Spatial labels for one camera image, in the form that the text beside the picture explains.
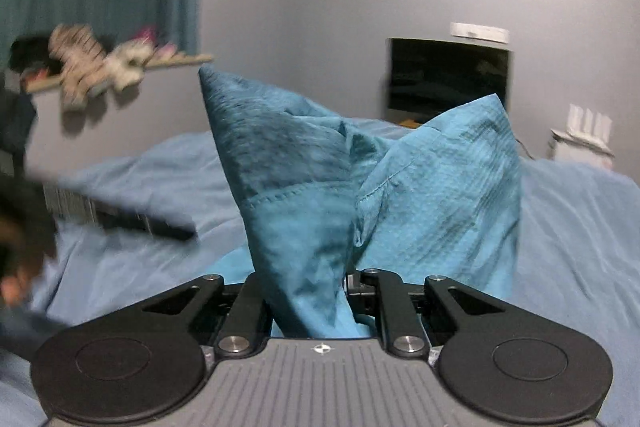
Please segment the person's left hand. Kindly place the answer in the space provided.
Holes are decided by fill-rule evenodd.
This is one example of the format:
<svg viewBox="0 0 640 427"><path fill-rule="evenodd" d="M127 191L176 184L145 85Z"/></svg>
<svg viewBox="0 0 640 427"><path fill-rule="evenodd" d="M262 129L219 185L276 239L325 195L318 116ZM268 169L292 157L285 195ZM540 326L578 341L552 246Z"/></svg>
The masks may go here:
<svg viewBox="0 0 640 427"><path fill-rule="evenodd" d="M1 275L1 300L6 306L15 306L41 274L44 260L56 256L55 227L47 223L23 227L2 217L1 246L9 249L8 267Z"/></svg>

